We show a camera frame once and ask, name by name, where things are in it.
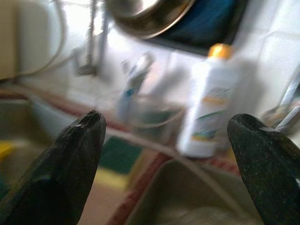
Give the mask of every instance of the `sink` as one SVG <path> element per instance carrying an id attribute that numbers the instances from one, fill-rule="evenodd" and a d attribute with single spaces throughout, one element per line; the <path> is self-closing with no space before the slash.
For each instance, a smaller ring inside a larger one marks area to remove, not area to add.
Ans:
<path id="1" fill-rule="evenodd" d="M 76 117 L 61 112 L 43 100 L 0 100 L 0 140 L 14 149 L 0 163 L 4 182 L 13 185 L 59 132 Z"/>
<path id="2" fill-rule="evenodd" d="M 251 217 L 261 221 L 250 195 L 239 176 L 209 165 L 199 165 L 217 181 Z M 126 225 L 159 225 L 171 222 L 185 213 L 204 206 L 230 207 L 185 166 L 165 163 L 156 173 Z"/>

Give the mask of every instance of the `chrome tap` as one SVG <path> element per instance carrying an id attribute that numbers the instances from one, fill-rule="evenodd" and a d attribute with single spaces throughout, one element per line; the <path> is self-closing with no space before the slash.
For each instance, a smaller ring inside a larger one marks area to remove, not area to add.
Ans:
<path id="1" fill-rule="evenodd" d="M 94 30 L 95 30 L 95 18 L 97 12 L 97 3 L 98 0 L 90 0 L 90 25 L 87 31 L 87 52 L 85 55 L 85 62 L 83 65 L 80 65 L 79 55 L 80 51 L 74 49 L 75 65 L 76 70 L 79 75 L 96 75 L 97 67 L 93 64 L 93 51 L 94 51 Z M 100 40 L 100 56 L 99 64 L 101 65 L 104 60 L 105 55 L 105 46 L 107 41 L 108 33 L 108 12 L 104 7 L 103 12 L 103 21 L 102 21 L 102 35 Z"/>

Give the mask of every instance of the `white plastic bottle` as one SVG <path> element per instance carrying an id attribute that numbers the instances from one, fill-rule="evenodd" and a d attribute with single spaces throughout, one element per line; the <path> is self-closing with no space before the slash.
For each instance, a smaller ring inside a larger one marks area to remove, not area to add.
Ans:
<path id="1" fill-rule="evenodd" d="M 185 156 L 208 158 L 216 153 L 217 133 L 224 123 L 225 112 L 239 76 L 226 60 L 231 47 L 216 44 L 206 60 L 193 67 L 191 107 L 177 142 L 178 151 Z"/>

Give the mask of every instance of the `yellow sponge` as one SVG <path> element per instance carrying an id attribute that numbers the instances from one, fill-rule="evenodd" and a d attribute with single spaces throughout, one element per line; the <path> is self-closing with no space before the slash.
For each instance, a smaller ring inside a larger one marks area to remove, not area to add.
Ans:
<path id="1" fill-rule="evenodd" d="M 111 137 L 103 146 L 94 181 L 126 191 L 142 163 L 141 147 Z"/>
<path id="2" fill-rule="evenodd" d="M 14 144 L 12 142 L 0 141 L 0 161 L 5 156 L 9 155 L 13 148 L 14 148 Z"/>

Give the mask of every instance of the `stainless steel bowl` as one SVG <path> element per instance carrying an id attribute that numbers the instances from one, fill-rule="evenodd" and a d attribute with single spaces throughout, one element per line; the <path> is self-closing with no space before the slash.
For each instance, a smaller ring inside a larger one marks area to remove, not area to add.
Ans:
<path id="1" fill-rule="evenodd" d="M 176 24 L 196 0 L 106 0 L 115 22 L 127 33 L 148 39 Z"/>

